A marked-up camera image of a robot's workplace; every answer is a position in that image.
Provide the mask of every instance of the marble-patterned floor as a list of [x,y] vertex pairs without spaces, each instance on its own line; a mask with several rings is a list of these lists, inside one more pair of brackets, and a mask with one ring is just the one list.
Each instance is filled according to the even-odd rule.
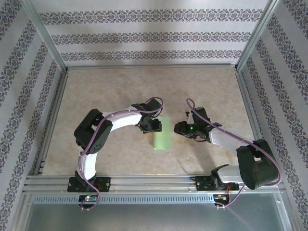
[[[145,68],[71,70],[61,102],[43,175],[73,175],[78,146],[74,130],[93,108],[117,111],[159,96],[162,116],[170,129],[186,119],[186,98],[203,106],[212,122],[246,138],[251,127],[232,68]],[[153,135],[127,126],[110,133],[98,153],[98,175],[199,174],[223,164],[237,164],[236,157],[216,145],[171,133],[171,150],[154,150]]]

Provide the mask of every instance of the perforated metal strip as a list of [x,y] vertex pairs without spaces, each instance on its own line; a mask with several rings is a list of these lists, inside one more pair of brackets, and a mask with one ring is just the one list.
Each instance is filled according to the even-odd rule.
[[[34,204],[76,204],[78,195],[36,195]],[[212,194],[104,195],[100,204],[204,204],[214,203]]]

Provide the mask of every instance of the patterned wallpaper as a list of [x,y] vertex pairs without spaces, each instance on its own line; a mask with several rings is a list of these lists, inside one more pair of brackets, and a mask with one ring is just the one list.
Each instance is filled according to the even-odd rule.
[[33,0],[67,66],[236,64],[267,0]]
[[263,137],[308,230],[308,1],[283,0],[242,70]]
[[0,1],[0,231],[46,132],[60,70],[18,0]]

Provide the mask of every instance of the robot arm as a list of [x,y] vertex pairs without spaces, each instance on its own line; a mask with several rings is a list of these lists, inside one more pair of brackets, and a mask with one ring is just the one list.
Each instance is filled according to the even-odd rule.
[[[203,107],[195,108],[195,111],[210,122]],[[194,140],[201,138],[202,141],[219,145],[238,157],[238,166],[224,165],[212,171],[213,177],[217,178],[218,182],[221,184],[230,182],[244,183],[253,190],[278,178],[279,172],[274,163],[262,152],[244,142],[244,139],[239,140],[218,128],[214,128],[195,115],[192,110],[186,112],[186,115],[188,121],[177,123],[174,127],[175,133]],[[219,123],[214,123],[214,125],[222,128]],[[274,158],[265,140],[260,139],[251,141],[251,143]]]
[[127,125],[135,125],[139,127],[143,133],[161,131],[161,122],[153,118],[156,112],[146,112],[157,110],[160,107],[161,104],[157,100],[151,99],[148,103],[133,104],[129,108],[116,113],[101,113],[97,109],[92,109],[74,132],[76,143],[80,146],[81,150],[84,151],[86,149],[93,137],[95,132],[93,127],[98,126],[104,118],[108,119],[104,120],[101,126],[97,128],[97,134],[89,147],[88,153],[80,157],[81,168],[77,169],[76,175],[77,177],[79,176],[79,181],[83,181],[82,175],[86,180],[90,180],[96,175],[95,163],[97,153],[103,148],[111,131]]

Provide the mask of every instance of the purple cable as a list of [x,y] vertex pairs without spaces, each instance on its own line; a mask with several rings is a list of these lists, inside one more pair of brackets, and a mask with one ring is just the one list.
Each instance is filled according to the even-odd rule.
[[[243,141],[243,142],[245,142],[245,143],[251,145],[252,147],[256,148],[258,151],[262,152],[268,159],[270,159],[270,160],[273,162],[273,164],[276,166],[276,168],[277,168],[277,170],[278,170],[278,172],[279,172],[279,177],[278,177],[278,180],[277,180],[276,182],[266,184],[265,186],[275,186],[275,185],[278,185],[278,184],[282,181],[282,171],[281,171],[281,169],[280,169],[278,163],[276,162],[276,160],[275,160],[273,157],[271,157],[270,154],[268,154],[267,152],[265,152],[263,149],[259,148],[259,147],[256,146],[255,144],[253,144],[253,143],[251,143],[251,142],[249,142],[249,141],[247,141],[247,140],[245,140],[245,139],[243,139],[243,138],[241,138],[241,137],[239,137],[239,136],[237,136],[237,135],[235,135],[235,134],[233,134],[233,133],[231,133],[231,132],[229,132],[229,131],[226,131],[226,130],[220,128],[220,127],[217,127],[215,124],[211,123],[209,120],[207,120],[207,119],[205,119],[204,117],[202,117],[202,116],[201,116],[199,113],[197,113],[196,110],[194,109],[195,103],[194,103],[194,101],[193,101],[192,99],[187,98],[187,99],[186,99],[186,103],[188,104],[188,106],[190,107],[190,109],[191,109],[199,118],[201,118],[203,121],[207,122],[209,125],[213,126],[214,128],[217,128],[218,130],[220,130],[220,131],[222,131],[222,132],[228,134],[229,136],[232,136],[232,137],[234,137],[234,138],[236,138],[236,139],[238,139],[238,140],[240,140],[240,141]],[[231,205],[231,204],[238,198],[238,196],[240,195],[240,193],[243,191],[244,187],[245,187],[245,185],[241,188],[241,190],[239,190],[239,192],[237,193],[237,195],[235,196],[235,198],[234,198],[231,202],[229,202],[227,205],[224,205],[224,204],[218,203],[218,202],[216,202],[216,204],[222,205],[222,207],[219,207],[219,208],[228,207],[229,205]]]
[[[101,125],[103,124],[103,122],[104,122],[106,119],[111,118],[111,117],[113,117],[113,116],[115,116],[115,115],[118,115],[118,114],[121,114],[121,113],[127,113],[127,112],[129,112],[129,113],[130,113],[130,112],[136,112],[136,113],[154,113],[154,112],[158,112],[159,110],[161,110],[161,109],[163,108],[164,101],[163,101],[161,98],[159,98],[159,97],[152,97],[152,98],[149,98],[145,103],[147,104],[151,99],[159,99],[159,100],[161,101],[161,106],[160,106],[158,109],[152,110],[152,111],[143,111],[143,110],[122,110],[122,111],[114,112],[114,113],[112,113],[112,114],[110,114],[110,115],[104,117],[104,118],[99,122],[99,124],[97,125],[96,130],[95,130],[94,134],[92,135],[92,138],[91,138],[90,142],[88,143],[87,147],[85,148],[85,150],[84,150],[83,152],[80,152],[79,158],[78,158],[78,168],[79,168],[81,177],[82,177],[82,179],[83,179],[91,188],[93,188],[93,189],[97,192],[97,195],[98,195],[98,198],[97,198],[96,203],[95,203],[93,206],[91,206],[90,208],[87,208],[88,211],[90,211],[90,210],[93,209],[96,205],[98,205],[98,203],[99,203],[100,200],[101,200],[101,195],[100,195],[100,191],[99,191],[95,186],[93,186],[88,180],[86,180],[84,174],[82,173],[82,168],[81,168],[81,157],[82,157],[83,155],[85,155],[85,154],[88,152],[88,150],[90,149],[90,147],[91,147],[91,145],[92,145],[92,143],[93,143],[93,141],[94,141],[94,139],[95,139],[95,137],[96,137],[96,134],[97,134],[99,128],[101,127]],[[82,202],[81,202],[81,205],[80,205],[80,207],[81,207],[82,210],[84,209],[84,207],[83,207],[84,202],[85,202],[85,201],[82,201]]]

